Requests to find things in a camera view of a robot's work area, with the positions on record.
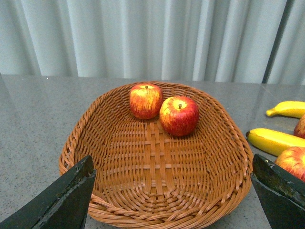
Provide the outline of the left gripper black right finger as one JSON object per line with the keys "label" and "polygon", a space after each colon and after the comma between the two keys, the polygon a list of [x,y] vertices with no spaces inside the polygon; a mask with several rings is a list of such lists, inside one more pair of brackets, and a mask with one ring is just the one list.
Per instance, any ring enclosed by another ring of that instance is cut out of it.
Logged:
{"label": "left gripper black right finger", "polygon": [[305,183],[274,162],[255,154],[251,181],[273,229],[305,227]]}

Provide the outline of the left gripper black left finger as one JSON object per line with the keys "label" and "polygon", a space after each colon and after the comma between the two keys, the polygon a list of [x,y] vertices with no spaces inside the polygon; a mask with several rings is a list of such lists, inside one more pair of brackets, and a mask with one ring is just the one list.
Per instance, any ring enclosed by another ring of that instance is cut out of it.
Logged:
{"label": "left gripper black left finger", "polygon": [[86,156],[28,204],[1,222],[2,229],[83,229],[96,170]]}

